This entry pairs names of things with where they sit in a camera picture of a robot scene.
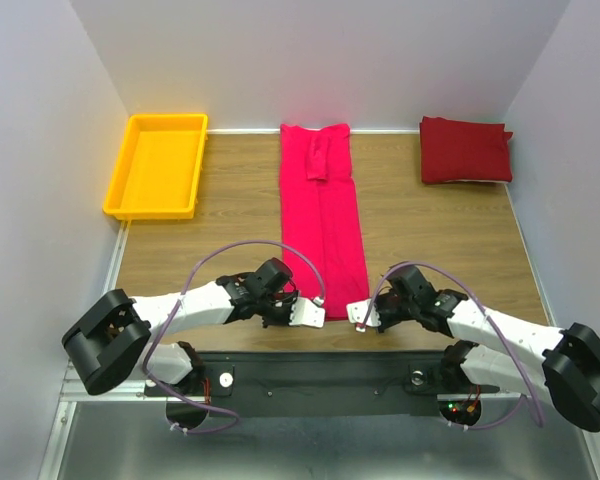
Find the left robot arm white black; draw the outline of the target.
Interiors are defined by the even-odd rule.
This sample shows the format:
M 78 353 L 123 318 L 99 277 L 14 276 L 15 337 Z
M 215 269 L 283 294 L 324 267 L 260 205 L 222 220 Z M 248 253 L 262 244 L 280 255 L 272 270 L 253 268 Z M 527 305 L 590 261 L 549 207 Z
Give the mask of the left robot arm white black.
M 254 272 L 221 276 L 186 293 L 130 297 L 122 289 L 110 290 L 69 328 L 61 343 L 90 395 L 118 387 L 145 358 L 153 376 L 190 394 L 202 384 L 202 361 L 190 346 L 162 345 L 159 335 L 254 316 L 264 326 L 286 326 L 298 297 L 291 270 L 271 258 Z

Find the pink red t shirt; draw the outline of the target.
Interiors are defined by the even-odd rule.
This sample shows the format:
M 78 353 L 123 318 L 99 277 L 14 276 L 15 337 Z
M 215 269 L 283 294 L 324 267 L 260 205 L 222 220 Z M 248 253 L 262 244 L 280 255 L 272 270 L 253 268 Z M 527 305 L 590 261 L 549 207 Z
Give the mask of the pink red t shirt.
M 326 319 L 344 320 L 346 306 L 369 297 L 350 148 L 350 127 L 318 130 L 282 124 L 279 196 L 282 242 L 317 268 L 323 281 L 293 254 L 283 262 L 304 297 L 322 295 Z

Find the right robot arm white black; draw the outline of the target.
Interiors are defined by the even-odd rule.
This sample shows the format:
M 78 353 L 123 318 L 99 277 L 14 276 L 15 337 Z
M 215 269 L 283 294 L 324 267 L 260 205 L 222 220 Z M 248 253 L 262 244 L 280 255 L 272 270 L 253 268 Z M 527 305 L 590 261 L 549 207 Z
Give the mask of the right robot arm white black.
M 416 321 L 424 329 L 455 339 L 440 366 L 443 384 L 492 386 L 530 401 L 536 422 L 544 405 L 572 425 L 600 431 L 600 336 L 589 326 L 568 328 L 531 323 L 484 306 L 466 285 L 437 289 L 425 264 L 401 262 L 381 278 L 360 327 L 378 332 Z

